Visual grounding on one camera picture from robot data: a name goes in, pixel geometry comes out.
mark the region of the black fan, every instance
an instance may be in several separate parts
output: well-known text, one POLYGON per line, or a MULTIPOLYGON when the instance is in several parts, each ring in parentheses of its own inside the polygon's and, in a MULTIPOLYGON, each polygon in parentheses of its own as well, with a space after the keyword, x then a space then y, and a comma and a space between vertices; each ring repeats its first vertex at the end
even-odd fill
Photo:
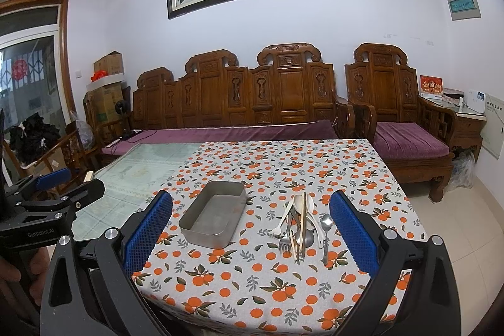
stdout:
POLYGON ((133 131, 130 129, 128 123, 128 111, 129 104, 126 100, 119 100, 115 104, 115 112, 123 118, 123 135, 121 136, 121 140, 128 140, 139 133, 139 131, 133 131))

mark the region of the carved wooden backrest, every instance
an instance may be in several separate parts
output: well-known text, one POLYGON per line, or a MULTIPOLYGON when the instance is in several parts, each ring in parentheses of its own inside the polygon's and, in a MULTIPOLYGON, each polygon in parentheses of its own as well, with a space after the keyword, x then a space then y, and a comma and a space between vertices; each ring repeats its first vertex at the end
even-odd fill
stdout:
POLYGON ((273 45, 259 67, 239 67, 218 50, 193 56, 174 81, 164 67, 143 73, 133 93, 135 128, 243 126, 308 122, 335 117, 333 66, 309 43, 273 45), (306 61, 306 54, 312 61, 306 61))
POLYGON ((272 45, 257 61, 259 67, 249 71, 256 124, 333 120, 333 65, 321 62, 319 49, 310 43, 272 45))
POLYGON ((378 121, 415 122, 418 84, 406 54, 397 46, 363 43, 354 58, 345 65, 349 101, 373 105, 378 121))

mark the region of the tiled floor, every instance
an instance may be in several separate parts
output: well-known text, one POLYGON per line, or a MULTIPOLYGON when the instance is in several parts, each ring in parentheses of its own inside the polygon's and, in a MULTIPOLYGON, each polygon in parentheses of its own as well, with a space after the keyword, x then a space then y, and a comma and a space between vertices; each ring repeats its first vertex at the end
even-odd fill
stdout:
POLYGON ((477 180, 472 189, 428 199, 427 184, 403 189, 429 235, 443 237, 452 261, 462 313, 462 336, 486 314, 504 283, 504 210, 477 180))

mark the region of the plastic bag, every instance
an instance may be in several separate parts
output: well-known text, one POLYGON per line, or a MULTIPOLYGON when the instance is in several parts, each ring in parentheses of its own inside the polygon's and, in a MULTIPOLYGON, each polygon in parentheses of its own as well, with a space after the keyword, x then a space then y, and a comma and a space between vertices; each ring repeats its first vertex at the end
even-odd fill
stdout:
POLYGON ((457 187, 472 188, 476 171, 476 161, 471 150, 465 150, 452 161, 453 171, 446 189, 454 190, 457 187))
POLYGON ((79 130, 79 137, 81 138, 84 150, 89 150, 94 145, 94 134, 91 126, 85 121, 79 120, 77 113, 70 112, 70 118, 75 120, 77 128, 79 130))

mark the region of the rectangular metal container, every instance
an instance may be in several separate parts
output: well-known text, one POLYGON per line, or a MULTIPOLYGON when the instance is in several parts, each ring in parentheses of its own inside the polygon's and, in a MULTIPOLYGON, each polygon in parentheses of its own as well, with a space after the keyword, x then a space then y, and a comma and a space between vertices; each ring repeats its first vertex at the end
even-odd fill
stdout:
POLYGON ((246 205, 245 186, 210 181, 184 213, 178 226, 187 242, 222 249, 233 237, 246 205))

